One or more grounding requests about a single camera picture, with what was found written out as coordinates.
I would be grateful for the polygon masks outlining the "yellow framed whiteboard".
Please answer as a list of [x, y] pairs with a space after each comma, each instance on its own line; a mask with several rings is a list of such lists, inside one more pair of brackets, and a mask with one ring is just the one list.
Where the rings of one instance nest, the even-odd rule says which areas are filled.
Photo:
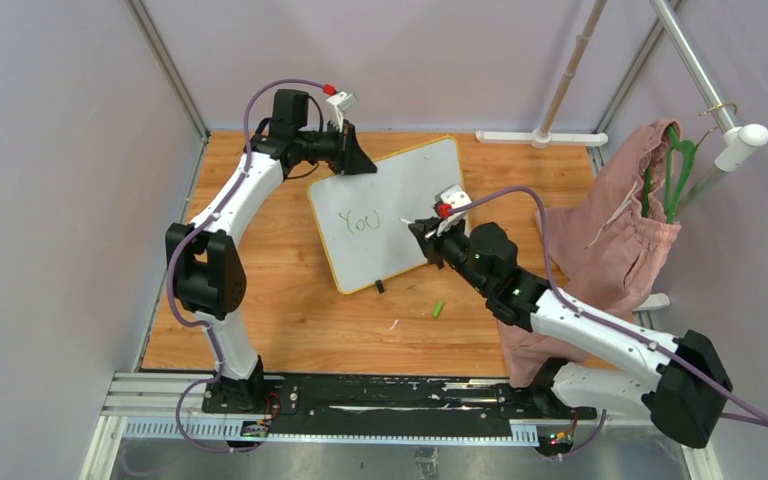
[[435, 196], [464, 184], [455, 137], [376, 159], [375, 174], [330, 176], [308, 187], [308, 199], [338, 292], [348, 295], [426, 263], [399, 219], [434, 215]]

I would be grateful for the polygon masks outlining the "green marker cap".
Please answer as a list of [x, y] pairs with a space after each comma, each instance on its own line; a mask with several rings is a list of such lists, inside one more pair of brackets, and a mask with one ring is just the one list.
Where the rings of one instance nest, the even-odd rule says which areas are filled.
[[438, 318], [440, 316], [444, 306], [445, 306], [445, 302], [444, 301], [442, 301], [442, 300], [438, 301], [435, 304], [434, 308], [433, 308], [432, 317], [433, 318]]

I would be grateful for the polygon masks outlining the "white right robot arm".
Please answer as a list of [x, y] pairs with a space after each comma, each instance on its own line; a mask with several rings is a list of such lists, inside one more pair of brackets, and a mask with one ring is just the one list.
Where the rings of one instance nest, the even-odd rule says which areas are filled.
[[587, 407], [647, 418], [671, 440], [708, 445], [733, 386], [711, 340], [694, 330], [677, 337], [607, 314], [554, 291], [517, 263], [518, 248], [495, 223], [471, 232], [459, 222], [443, 232], [439, 218], [410, 221], [426, 260], [449, 266], [502, 323], [571, 344], [615, 366], [598, 374], [560, 357], [534, 378], [531, 403], [544, 417]]

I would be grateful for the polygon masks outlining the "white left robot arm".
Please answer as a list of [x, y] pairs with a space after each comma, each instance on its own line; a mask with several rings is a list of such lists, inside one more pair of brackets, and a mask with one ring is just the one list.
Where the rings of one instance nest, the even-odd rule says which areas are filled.
[[165, 234], [170, 308], [182, 325], [205, 333], [214, 357], [215, 377], [206, 391], [215, 398], [227, 396], [243, 413], [258, 411], [267, 389], [262, 360], [242, 320], [247, 278], [238, 242], [264, 201], [300, 163], [324, 163], [337, 175], [377, 171], [345, 117], [357, 102], [354, 94], [321, 85], [326, 99], [317, 108], [317, 128], [310, 130], [311, 94], [292, 82], [271, 87], [272, 112], [245, 133], [230, 178], [189, 223], [173, 223]]

